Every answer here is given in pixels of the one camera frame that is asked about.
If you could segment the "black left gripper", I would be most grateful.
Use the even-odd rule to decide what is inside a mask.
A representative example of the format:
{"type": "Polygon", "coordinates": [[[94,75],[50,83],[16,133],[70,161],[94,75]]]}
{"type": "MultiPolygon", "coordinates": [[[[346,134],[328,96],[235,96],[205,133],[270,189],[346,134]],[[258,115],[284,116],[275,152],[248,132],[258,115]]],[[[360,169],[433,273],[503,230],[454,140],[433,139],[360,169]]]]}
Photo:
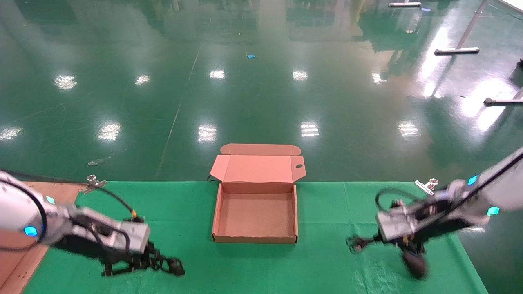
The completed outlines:
{"type": "Polygon", "coordinates": [[[166,257],[156,250],[155,245],[148,238],[130,237],[130,247],[111,247],[101,243],[101,237],[94,240],[80,236],[64,236],[54,244],[55,249],[82,255],[86,258],[97,259],[104,265],[101,273],[103,277],[111,277],[139,270],[152,269],[177,277],[184,276],[186,271],[180,259],[166,257]],[[125,262],[126,267],[114,269],[116,263],[125,262]]]}

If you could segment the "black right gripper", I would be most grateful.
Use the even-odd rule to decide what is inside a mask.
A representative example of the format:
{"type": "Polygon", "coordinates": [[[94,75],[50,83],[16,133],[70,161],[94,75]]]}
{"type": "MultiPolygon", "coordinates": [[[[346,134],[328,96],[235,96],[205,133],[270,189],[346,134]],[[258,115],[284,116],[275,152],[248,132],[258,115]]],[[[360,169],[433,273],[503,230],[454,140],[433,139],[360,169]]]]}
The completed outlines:
{"type": "Polygon", "coordinates": [[[422,256],[426,254],[425,242],[429,239],[467,227],[467,220],[460,216],[459,210],[451,211],[460,201],[460,198],[450,195],[433,195],[425,199],[417,199],[408,205],[403,204],[411,217],[418,223],[422,222],[427,225],[416,233],[397,238],[386,238],[382,233],[377,233],[372,242],[392,244],[398,246],[403,252],[422,256]]]}

